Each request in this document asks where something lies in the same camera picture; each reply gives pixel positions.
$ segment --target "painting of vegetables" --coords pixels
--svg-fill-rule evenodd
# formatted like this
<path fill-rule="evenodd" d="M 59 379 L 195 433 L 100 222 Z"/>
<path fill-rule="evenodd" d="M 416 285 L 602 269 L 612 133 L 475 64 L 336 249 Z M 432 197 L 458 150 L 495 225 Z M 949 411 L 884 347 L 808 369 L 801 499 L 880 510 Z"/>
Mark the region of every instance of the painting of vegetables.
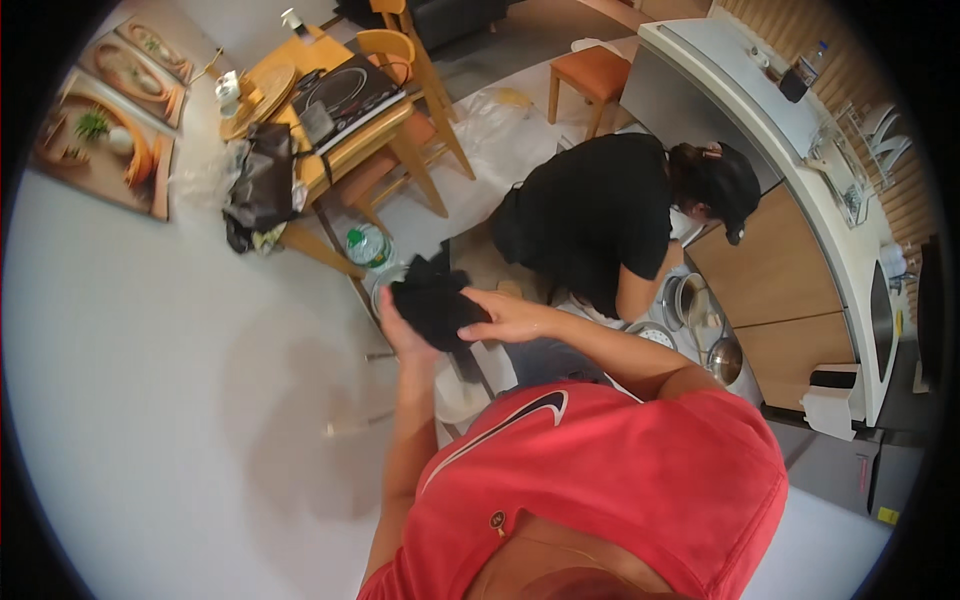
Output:
<path fill-rule="evenodd" d="M 77 127 L 73 131 L 84 141 L 93 141 L 109 132 L 107 114 L 97 107 L 85 111 L 77 117 Z"/>
<path fill-rule="evenodd" d="M 83 73 L 69 80 L 34 143 L 31 166 L 93 196 L 169 221 L 173 138 L 103 97 Z"/>
<path fill-rule="evenodd" d="M 186 88 L 117 34 L 87 46 L 78 64 L 170 127 L 180 124 Z"/>
<path fill-rule="evenodd" d="M 164 31 L 158 29 L 157 24 L 148 23 L 141 17 L 134 16 L 114 31 L 181 83 L 187 83 L 193 72 L 193 63 L 177 49 L 177 32 L 169 28 Z"/>

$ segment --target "green plant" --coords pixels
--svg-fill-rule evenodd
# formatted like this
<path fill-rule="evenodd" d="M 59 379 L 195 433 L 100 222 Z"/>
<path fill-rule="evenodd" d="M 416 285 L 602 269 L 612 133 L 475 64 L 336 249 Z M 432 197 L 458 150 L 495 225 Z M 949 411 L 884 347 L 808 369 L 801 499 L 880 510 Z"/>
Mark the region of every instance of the green plant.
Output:
<path fill-rule="evenodd" d="M 91 108 L 77 119 L 74 132 L 80 139 L 92 141 L 109 131 L 107 115 L 99 108 Z"/>

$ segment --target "green bottle cap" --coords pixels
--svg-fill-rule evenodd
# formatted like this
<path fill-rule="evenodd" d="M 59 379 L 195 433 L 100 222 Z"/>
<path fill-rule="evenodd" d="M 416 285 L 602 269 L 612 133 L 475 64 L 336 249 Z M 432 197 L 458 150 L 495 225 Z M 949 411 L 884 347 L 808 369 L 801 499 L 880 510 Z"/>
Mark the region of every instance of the green bottle cap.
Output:
<path fill-rule="evenodd" d="M 363 231 L 357 231 L 356 229 L 351 229 L 347 232 L 347 246 L 353 247 L 363 241 L 364 238 Z"/>

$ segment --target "nike swoosh logo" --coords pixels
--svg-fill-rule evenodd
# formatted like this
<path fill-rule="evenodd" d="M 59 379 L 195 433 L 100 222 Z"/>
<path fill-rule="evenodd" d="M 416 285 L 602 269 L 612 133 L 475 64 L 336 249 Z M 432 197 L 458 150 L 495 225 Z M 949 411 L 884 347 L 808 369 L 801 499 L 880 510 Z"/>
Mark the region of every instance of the nike swoosh logo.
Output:
<path fill-rule="evenodd" d="M 430 473 L 430 476 L 426 478 L 426 482 L 423 483 L 423 489 L 420 490 L 420 493 L 423 493 L 426 490 L 426 487 L 430 485 L 430 482 L 434 477 L 437 476 L 437 473 L 441 471 L 444 467 L 462 457 L 464 454 L 467 454 L 473 450 L 476 446 L 482 444 L 486 440 L 489 440 L 496 434 L 500 433 L 510 425 L 516 423 L 517 421 L 529 417 L 538 410 L 547 409 L 553 411 L 553 426 L 556 427 L 560 424 L 561 419 L 564 418 L 564 411 L 566 410 L 567 404 L 567 393 L 566 390 L 559 390 L 556 392 L 549 392 L 540 396 L 536 399 L 533 399 L 520 408 L 516 409 L 509 417 L 501 421 L 498 425 L 491 427 L 487 431 L 481 433 L 476 438 L 471 440 L 469 443 L 464 445 L 453 454 L 447 456 L 439 465 L 437 465 L 433 471 Z"/>

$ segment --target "wooden table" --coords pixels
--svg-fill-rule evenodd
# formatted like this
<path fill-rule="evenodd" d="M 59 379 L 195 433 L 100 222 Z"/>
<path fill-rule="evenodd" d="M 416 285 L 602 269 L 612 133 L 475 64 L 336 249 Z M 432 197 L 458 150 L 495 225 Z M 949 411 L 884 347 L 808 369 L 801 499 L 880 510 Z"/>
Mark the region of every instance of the wooden table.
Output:
<path fill-rule="evenodd" d="M 298 77 L 318 68 L 332 70 L 340 63 L 353 56 L 345 46 L 325 34 L 320 28 L 308 25 L 310 33 L 317 41 L 309 46 L 305 45 L 297 36 L 291 36 L 282 45 L 271 52 L 251 69 L 251 75 L 257 71 L 269 69 L 279 64 L 293 64 L 298 71 Z M 434 212 L 446 217 L 444 204 L 440 199 L 437 187 L 430 179 L 426 165 L 417 145 L 401 127 L 403 122 L 414 113 L 413 102 L 401 100 L 371 120 L 370 123 L 352 133 L 347 139 L 338 143 L 330 150 L 326 157 L 330 164 L 330 171 L 334 180 L 339 180 L 350 169 L 372 156 L 378 150 L 389 145 L 400 159 L 407 171 L 423 190 Z M 274 114 L 271 121 L 288 123 L 291 134 L 300 144 L 300 150 L 310 148 L 300 120 L 293 106 L 289 102 Z M 318 156 L 307 156 L 297 161 L 297 176 L 307 186 L 307 205 L 311 205 L 318 196 L 330 188 L 330 181 L 324 170 L 324 163 Z M 337 269 L 351 277 L 363 278 L 364 271 L 344 256 L 331 249 L 322 239 L 317 237 L 306 226 L 297 221 L 287 224 L 279 242 L 288 248 L 293 248 L 308 256 Z"/>

